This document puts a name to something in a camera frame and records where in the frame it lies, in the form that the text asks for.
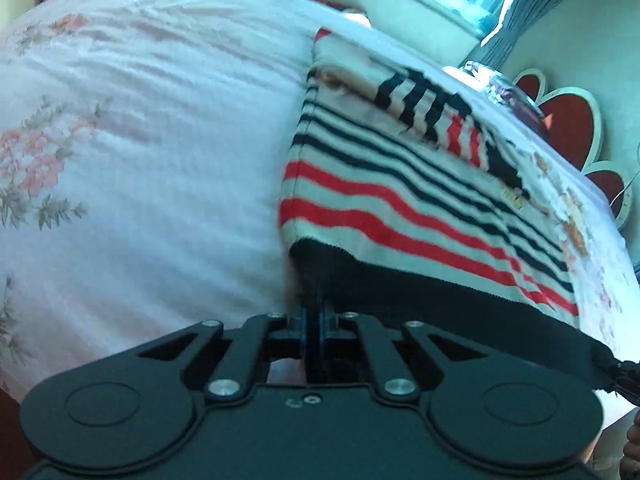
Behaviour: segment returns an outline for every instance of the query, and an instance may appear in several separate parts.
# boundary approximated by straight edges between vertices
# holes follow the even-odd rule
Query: brown floor
[[[18,480],[34,464],[18,423],[19,405],[0,390],[0,480]]]

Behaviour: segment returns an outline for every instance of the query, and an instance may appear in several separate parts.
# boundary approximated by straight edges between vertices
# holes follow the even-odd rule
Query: white bed sheet
[[[306,0],[47,0],[0,32],[0,207],[20,224],[6,208],[0,383],[12,396],[203,319],[235,327],[291,307],[277,204],[321,26],[458,84]],[[638,360],[640,292],[604,197],[458,85],[580,197],[581,213],[540,189],[588,245],[574,266],[580,329]],[[630,409],[601,400],[605,425]]]

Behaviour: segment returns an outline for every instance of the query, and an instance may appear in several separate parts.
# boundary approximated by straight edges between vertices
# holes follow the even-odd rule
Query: wire
[[[640,143],[638,143],[638,147],[636,148],[636,160],[638,161],[638,164],[640,164]],[[618,199],[618,197],[620,195],[622,195],[627,189],[629,189],[629,186],[631,186],[631,184],[633,184],[633,181],[636,179],[636,176],[638,176],[639,174],[640,174],[640,170],[636,171],[636,174],[632,177],[632,179],[629,181],[629,183],[611,201],[611,203],[609,204],[609,207],[612,207],[613,203]]]

